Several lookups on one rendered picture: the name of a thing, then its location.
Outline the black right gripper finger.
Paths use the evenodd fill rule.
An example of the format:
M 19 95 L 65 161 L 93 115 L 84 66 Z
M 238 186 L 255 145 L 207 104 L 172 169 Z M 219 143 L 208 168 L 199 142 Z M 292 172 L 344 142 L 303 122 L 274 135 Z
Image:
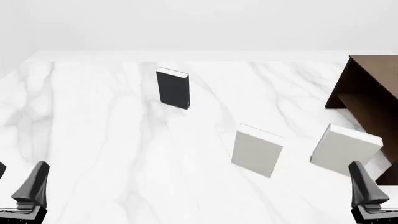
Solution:
M 353 161 L 348 169 L 352 186 L 351 208 L 363 205 L 381 205 L 389 200 L 389 197 L 369 176 L 361 162 Z

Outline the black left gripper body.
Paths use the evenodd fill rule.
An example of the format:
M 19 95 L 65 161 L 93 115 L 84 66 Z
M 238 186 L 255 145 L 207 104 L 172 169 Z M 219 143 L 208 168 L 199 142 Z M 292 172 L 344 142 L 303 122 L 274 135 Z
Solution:
M 42 224 L 47 209 L 40 205 L 0 208 L 0 224 Z

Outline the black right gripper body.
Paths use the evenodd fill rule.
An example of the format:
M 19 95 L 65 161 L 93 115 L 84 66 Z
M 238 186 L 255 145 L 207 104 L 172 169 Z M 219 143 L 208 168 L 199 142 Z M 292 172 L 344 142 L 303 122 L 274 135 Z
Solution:
M 380 205 L 351 206 L 351 213 L 357 224 L 398 224 L 398 208 L 382 208 Z

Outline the thick pale grey book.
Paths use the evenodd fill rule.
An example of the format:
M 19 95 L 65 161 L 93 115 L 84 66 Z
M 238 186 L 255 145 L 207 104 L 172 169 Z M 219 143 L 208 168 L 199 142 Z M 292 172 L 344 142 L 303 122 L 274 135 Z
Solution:
M 353 161 L 367 164 L 383 145 L 379 136 L 329 124 L 312 152 L 310 162 L 349 176 L 348 166 Z

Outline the dark brown wooden shelf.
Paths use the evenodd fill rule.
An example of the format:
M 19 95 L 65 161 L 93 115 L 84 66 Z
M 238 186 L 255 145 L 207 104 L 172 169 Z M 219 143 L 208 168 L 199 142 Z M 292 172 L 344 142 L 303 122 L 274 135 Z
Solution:
M 398 185 L 398 55 L 350 55 L 327 109 L 347 109 L 383 139 L 379 185 Z

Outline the slim pale grey book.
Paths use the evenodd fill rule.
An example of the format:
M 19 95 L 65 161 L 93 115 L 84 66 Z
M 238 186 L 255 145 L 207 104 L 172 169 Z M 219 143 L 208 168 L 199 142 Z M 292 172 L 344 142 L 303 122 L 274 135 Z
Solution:
M 284 143 L 282 136 L 241 123 L 236 130 L 231 162 L 269 178 Z

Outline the black upright book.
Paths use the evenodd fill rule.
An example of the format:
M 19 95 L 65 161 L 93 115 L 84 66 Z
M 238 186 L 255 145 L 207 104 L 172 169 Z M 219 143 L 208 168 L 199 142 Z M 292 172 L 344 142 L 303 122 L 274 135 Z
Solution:
M 160 101 L 177 108 L 189 109 L 189 74 L 159 67 L 156 71 Z

